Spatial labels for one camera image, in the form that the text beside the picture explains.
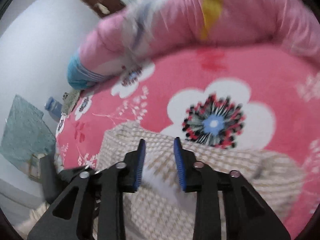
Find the pink floral bed blanket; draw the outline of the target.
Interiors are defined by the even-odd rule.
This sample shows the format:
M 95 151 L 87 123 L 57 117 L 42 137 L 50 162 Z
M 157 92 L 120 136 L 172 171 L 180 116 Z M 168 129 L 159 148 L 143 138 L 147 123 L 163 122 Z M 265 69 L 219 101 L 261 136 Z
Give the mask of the pink floral bed blanket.
M 104 133 L 126 122 L 221 150 L 288 156 L 303 171 L 282 218 L 292 238 L 319 204 L 319 66 L 276 46 L 192 48 L 81 93 L 56 130 L 59 168 L 98 165 Z

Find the blue water bottle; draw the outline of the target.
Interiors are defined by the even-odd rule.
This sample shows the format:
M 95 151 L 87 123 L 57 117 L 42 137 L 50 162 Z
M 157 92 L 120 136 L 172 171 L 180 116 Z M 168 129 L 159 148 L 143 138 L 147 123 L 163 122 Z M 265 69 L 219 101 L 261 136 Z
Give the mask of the blue water bottle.
M 44 109 L 49 112 L 50 116 L 60 119 L 62 115 L 62 103 L 54 99 L 52 96 L 48 98 L 44 104 Z

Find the pink rolled quilt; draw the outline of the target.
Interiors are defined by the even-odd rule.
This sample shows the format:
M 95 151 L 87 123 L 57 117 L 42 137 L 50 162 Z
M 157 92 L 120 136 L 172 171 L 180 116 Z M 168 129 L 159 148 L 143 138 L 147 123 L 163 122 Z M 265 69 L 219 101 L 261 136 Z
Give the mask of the pink rolled quilt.
M 178 47 L 266 40 L 319 64 L 319 22 L 302 0 L 136 0 L 89 33 L 67 81 L 83 90 Z

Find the beige houndstooth coat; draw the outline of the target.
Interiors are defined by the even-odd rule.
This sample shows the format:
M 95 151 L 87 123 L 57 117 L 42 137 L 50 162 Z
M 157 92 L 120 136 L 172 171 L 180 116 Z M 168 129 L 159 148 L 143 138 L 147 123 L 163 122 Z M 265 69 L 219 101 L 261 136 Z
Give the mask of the beige houndstooth coat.
M 174 156 L 175 138 L 150 132 L 135 122 L 126 122 L 104 133 L 98 155 L 102 171 L 135 151 L 139 141 L 146 143 L 142 182 L 135 193 L 123 194 L 125 239 L 194 239 L 197 194 L 185 193 L 179 183 Z M 218 172 L 239 171 L 282 220 L 300 194 L 304 173 L 288 156 L 259 150 L 221 150 L 180 139 L 182 147 L 197 160 Z M 17 227 L 23 239 L 48 210 L 42 204 L 28 220 Z M 222 238 L 226 238 L 222 221 Z M 97 238 L 98 218 L 93 222 Z

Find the teal patterned cloth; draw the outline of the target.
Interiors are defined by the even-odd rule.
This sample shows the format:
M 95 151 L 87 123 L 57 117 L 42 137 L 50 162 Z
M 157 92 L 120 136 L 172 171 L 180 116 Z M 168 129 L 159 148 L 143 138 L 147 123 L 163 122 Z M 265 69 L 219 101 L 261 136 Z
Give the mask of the teal patterned cloth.
M 1 140 L 1 154 L 21 171 L 28 169 L 32 155 L 55 153 L 55 136 L 42 118 L 42 111 L 15 95 Z

